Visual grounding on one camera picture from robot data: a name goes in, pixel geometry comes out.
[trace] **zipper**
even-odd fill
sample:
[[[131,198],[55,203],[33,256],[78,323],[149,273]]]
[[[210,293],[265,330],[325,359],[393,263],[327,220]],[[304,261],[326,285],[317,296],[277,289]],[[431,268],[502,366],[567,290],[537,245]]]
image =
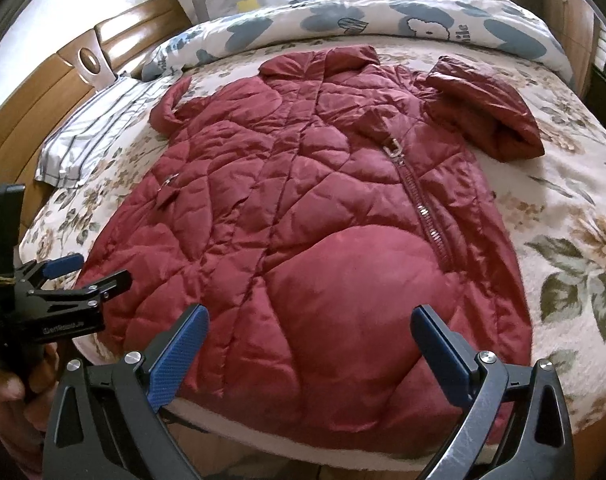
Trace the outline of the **zipper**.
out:
[[[414,174],[405,163],[405,156],[403,155],[403,149],[400,143],[391,136],[390,142],[393,145],[393,149],[383,145],[383,150],[394,163],[407,195],[409,195],[410,200],[418,210],[420,224],[422,225],[427,240],[429,240],[438,257],[441,269],[443,272],[448,272],[448,270],[451,269],[451,257],[448,248],[446,247],[445,239],[438,230],[436,221],[430,212],[430,208],[427,206],[427,201],[416,182]]]

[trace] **blue gripper pad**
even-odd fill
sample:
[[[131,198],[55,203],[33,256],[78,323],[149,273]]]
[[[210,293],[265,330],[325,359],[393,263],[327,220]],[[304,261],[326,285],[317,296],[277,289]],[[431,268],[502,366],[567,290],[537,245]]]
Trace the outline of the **blue gripper pad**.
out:
[[[154,412],[172,402],[208,334],[208,310],[195,305],[188,311],[172,327],[173,336],[149,370],[147,400]]]
[[[459,342],[462,339],[460,335],[449,330],[444,323],[441,328],[445,333],[442,333],[421,307],[413,310],[410,326],[414,341],[449,403],[463,409],[469,407],[474,400],[470,394],[470,370],[451,344]],[[449,342],[448,337],[458,341]]]
[[[68,256],[58,258],[57,260],[47,262],[45,265],[43,265],[41,272],[43,273],[43,278],[53,280],[54,278],[65,276],[70,272],[81,270],[84,263],[85,260],[83,259],[82,254],[70,254]]]

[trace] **striped cloth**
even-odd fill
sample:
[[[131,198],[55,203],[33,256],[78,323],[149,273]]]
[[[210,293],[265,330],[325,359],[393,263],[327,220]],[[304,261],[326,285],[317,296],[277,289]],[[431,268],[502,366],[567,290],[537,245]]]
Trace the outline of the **striped cloth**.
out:
[[[49,135],[35,179],[55,187],[82,186],[131,120],[158,101],[174,81],[174,76],[145,83],[119,76]]]

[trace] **wooden headboard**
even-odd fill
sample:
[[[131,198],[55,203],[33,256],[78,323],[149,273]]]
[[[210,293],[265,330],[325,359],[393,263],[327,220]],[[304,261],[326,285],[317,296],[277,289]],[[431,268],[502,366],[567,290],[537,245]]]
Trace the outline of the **wooden headboard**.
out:
[[[0,184],[26,185],[21,233],[54,188],[34,174],[45,138],[74,110],[144,57],[192,25],[178,0],[148,0],[98,23],[41,63],[0,107]]]

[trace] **blue and white comforter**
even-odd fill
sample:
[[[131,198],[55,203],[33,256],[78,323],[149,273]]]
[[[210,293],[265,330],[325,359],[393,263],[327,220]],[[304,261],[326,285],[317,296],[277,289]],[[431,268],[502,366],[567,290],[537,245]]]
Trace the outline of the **blue and white comforter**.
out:
[[[301,0],[201,23],[160,45],[143,79],[179,74],[245,50],[341,34],[455,41],[534,60],[572,84],[547,25],[509,0]]]

